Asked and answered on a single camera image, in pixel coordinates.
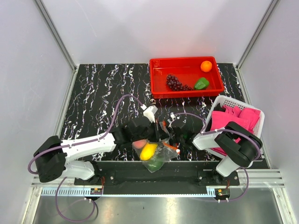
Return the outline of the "yellow fake banana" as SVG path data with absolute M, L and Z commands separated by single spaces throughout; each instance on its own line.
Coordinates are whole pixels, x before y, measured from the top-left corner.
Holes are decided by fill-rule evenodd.
M 156 143 L 146 143 L 145 146 L 142 148 L 140 153 L 140 159 L 142 161 L 148 161 L 151 159 L 158 147 L 158 144 Z

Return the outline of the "clear zip bag orange seal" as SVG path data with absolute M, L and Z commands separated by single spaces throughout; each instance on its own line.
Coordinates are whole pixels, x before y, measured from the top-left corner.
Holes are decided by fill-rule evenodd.
M 157 140 L 156 142 L 152 142 L 149 139 L 146 139 L 149 143 L 158 144 L 158 147 L 157 147 L 153 157 L 149 160 L 158 159 L 158 160 L 164 161 L 164 164 L 165 164 L 166 162 L 170 161 L 171 159 L 177 158 L 180 154 L 180 150 L 177 147 L 171 146 L 169 144 L 170 133 L 166 128 L 166 122 L 165 121 L 159 122 L 158 128 L 161 128 L 165 134 L 168 134 L 168 137 L 165 137 L 165 138 L 163 137 L 163 139 L 159 138 L 159 140 Z M 133 149 L 135 150 L 135 152 L 137 153 L 137 155 L 140 158 L 140 153 L 141 153 L 142 149 L 135 149 L 135 148 L 133 148 Z M 141 159 L 140 159 L 140 161 L 145 166 L 145 163 L 147 161 L 142 161 Z

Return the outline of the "green fake lime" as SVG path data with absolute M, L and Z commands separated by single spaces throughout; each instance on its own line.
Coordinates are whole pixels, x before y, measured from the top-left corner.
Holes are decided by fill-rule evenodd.
M 161 160 L 158 160 L 158 159 L 148 160 L 145 163 L 145 167 L 151 173 L 154 173 L 154 172 L 158 171 L 163 165 L 164 165 L 164 161 L 161 161 Z

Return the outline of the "dark purple fake grapes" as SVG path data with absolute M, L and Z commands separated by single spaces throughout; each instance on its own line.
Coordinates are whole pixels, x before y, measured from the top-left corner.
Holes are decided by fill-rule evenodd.
M 166 85 L 172 90 L 172 91 L 192 91 L 193 89 L 188 85 L 183 85 L 179 79 L 173 75 L 168 74 L 166 77 Z

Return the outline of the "green fake pepper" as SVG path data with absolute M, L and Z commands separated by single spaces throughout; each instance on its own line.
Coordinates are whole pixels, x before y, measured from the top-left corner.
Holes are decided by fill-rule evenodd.
M 205 90 L 209 86 L 209 81 L 202 77 L 194 85 L 194 90 Z

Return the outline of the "orange fake fruit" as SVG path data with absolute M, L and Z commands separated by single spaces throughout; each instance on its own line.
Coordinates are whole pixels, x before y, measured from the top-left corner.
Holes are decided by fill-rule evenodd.
M 200 65 L 200 69 L 203 72 L 209 72 L 212 69 L 213 65 L 210 61 L 203 61 Z

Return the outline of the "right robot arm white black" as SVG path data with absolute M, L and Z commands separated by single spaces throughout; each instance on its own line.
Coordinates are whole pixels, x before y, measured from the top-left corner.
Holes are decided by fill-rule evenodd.
M 221 129 L 194 134 L 185 128 L 172 127 L 171 139 L 183 148 L 214 150 L 221 148 L 225 155 L 212 173 L 213 182 L 223 185 L 229 175 L 239 168 L 248 168 L 261 154 L 262 141 L 235 122 Z

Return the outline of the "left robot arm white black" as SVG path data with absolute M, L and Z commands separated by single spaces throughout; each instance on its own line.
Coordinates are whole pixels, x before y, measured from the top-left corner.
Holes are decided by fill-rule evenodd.
M 101 173 L 92 162 L 80 161 L 80 158 L 112 152 L 135 141 L 155 137 L 155 124 L 142 119 L 134 119 L 105 133 L 77 140 L 60 140 L 55 135 L 35 151 L 30 164 L 36 165 L 35 174 L 41 183 L 51 182 L 59 177 L 73 177 L 95 185 L 100 181 Z

